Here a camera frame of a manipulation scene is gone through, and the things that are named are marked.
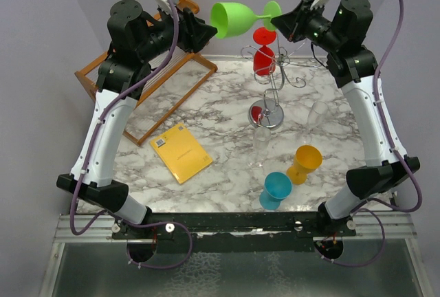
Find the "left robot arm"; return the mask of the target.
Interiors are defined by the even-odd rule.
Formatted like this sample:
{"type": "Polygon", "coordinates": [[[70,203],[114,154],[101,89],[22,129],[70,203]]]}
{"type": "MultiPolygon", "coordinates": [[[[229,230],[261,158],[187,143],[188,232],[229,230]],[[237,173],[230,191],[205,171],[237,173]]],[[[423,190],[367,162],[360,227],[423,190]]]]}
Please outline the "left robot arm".
{"type": "Polygon", "coordinates": [[[160,19],[154,19],[135,0],[121,0],[111,7],[107,21],[111,43],[98,68],[91,124],[76,163],[56,181],[74,199],[128,221],[128,230],[139,239],[151,232],[151,209],[130,196],[126,184],[113,179],[124,128],[145,83],[165,68],[175,48],[197,53],[217,33],[189,8],[159,14],[160,19]]]}

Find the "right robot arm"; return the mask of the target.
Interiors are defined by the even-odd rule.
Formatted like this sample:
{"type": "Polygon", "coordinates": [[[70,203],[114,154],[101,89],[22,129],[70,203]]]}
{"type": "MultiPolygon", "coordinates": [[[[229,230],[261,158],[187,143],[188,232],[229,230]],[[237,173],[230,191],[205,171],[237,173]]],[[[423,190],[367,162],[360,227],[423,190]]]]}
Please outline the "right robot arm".
{"type": "Polygon", "coordinates": [[[327,69],[348,101],[364,147],[365,165],[346,173],[346,186],[318,208],[316,228],[331,236],[353,210],[407,179],[420,168],[391,122],[379,80],[375,55],[363,41],[373,20],[368,0],[341,0],[331,21],[314,0],[301,0],[289,13],[274,17],[272,25],[290,42],[308,39],[327,53],[327,69]]]}

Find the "red plastic wine glass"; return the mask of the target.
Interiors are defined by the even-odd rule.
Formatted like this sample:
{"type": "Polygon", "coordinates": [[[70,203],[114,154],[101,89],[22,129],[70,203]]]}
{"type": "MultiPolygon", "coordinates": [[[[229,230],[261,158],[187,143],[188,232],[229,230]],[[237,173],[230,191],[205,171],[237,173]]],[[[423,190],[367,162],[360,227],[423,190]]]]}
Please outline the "red plastic wine glass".
{"type": "Polygon", "coordinates": [[[254,54],[253,70],[258,76],[269,76],[276,68],[275,54],[269,47],[276,40],[276,33],[260,27],[253,33],[253,39],[260,45],[254,54]]]}

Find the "green plastic wine glass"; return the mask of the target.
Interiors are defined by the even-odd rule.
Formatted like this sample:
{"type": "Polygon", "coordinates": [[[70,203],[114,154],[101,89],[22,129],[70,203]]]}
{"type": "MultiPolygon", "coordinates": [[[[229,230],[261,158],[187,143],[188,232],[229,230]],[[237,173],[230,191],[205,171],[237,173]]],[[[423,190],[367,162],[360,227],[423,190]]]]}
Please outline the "green plastic wine glass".
{"type": "Polygon", "coordinates": [[[257,21],[274,31],[276,27],[272,19],[282,14],[280,5],[276,1],[265,4],[261,14],[255,14],[248,6],[237,2],[217,2],[210,11],[210,24],[217,29],[218,39],[227,39],[245,34],[257,21]]]}

